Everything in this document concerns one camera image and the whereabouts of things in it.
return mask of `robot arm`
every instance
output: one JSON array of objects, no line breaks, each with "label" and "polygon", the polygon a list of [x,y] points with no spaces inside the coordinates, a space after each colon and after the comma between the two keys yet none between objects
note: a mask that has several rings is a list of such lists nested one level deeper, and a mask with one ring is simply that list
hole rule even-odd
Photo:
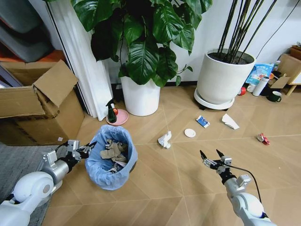
[{"label": "robot arm", "polygon": [[236,178],[230,172],[232,158],[224,156],[217,150],[220,160],[212,161],[201,152],[203,163],[213,169],[222,178],[222,183],[227,190],[227,196],[232,203],[236,215],[242,219],[245,226],[276,226],[264,212],[262,203],[253,195],[246,193],[246,187],[251,182],[251,178],[241,175]]},{"label": "robot arm", "polygon": [[56,150],[42,153],[37,172],[23,176],[12,194],[0,204],[0,226],[27,226],[30,215],[46,203],[63,183],[63,178],[81,159],[86,159],[96,142],[79,147],[78,140],[69,140],[67,155],[57,159]]}]

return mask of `wooden table leg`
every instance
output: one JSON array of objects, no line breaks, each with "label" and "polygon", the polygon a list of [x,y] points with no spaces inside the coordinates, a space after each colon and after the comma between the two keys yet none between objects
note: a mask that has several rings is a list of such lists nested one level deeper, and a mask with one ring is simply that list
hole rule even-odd
[{"label": "wooden table leg", "polygon": [[297,87],[296,85],[291,86],[290,90],[287,92],[286,95],[287,95],[287,96],[290,96],[296,87]]}]

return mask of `spray bottle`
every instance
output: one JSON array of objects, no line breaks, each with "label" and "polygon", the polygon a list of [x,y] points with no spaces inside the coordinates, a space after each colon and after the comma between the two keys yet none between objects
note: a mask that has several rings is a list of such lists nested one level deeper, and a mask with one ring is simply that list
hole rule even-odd
[{"label": "spray bottle", "polygon": [[117,117],[116,117],[116,115],[114,113],[114,110],[111,106],[111,104],[113,104],[113,103],[114,103],[114,100],[112,99],[106,105],[106,106],[108,106],[108,120],[109,120],[110,123],[115,123],[117,121]]}]

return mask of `crumpled paper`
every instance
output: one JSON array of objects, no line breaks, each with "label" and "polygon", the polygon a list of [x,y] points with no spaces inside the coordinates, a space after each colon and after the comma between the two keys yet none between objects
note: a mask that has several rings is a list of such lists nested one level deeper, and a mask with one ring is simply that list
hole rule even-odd
[{"label": "crumpled paper", "polygon": [[239,126],[236,124],[236,122],[228,115],[228,114],[224,114],[224,116],[222,117],[222,121],[229,127],[231,127],[232,129],[238,129]]},{"label": "crumpled paper", "polygon": [[171,131],[168,131],[165,135],[158,139],[159,144],[161,144],[164,148],[170,148],[170,143],[168,142],[171,138]]}]

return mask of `gray carpet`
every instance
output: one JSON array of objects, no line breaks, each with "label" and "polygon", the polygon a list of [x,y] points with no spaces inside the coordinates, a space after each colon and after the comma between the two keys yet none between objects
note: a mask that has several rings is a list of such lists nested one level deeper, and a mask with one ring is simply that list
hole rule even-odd
[{"label": "gray carpet", "polygon": [[[0,203],[12,192],[16,182],[27,173],[36,171],[41,152],[56,146],[11,147],[0,143]],[[38,207],[31,215],[30,226],[42,225],[50,201]]]}]

